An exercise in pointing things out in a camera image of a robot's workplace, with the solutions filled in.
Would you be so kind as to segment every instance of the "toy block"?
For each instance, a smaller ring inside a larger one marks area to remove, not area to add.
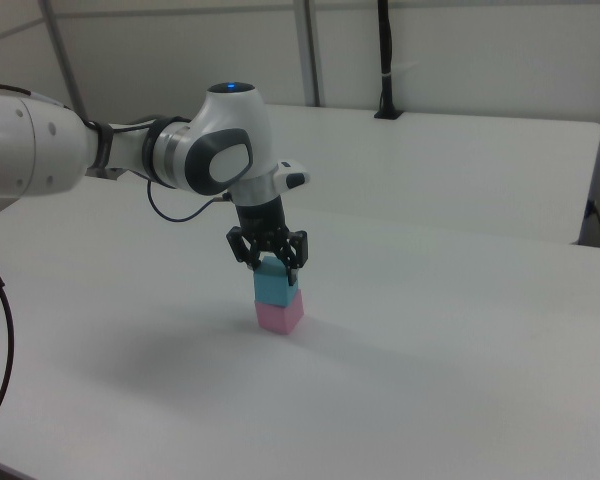
[[[289,335],[304,315],[302,290],[298,290],[288,307],[256,303],[256,314],[260,328],[281,335]]]
[[[264,257],[253,272],[253,284],[257,302],[278,307],[288,307],[298,291],[298,282],[290,287],[284,264],[272,256]]]

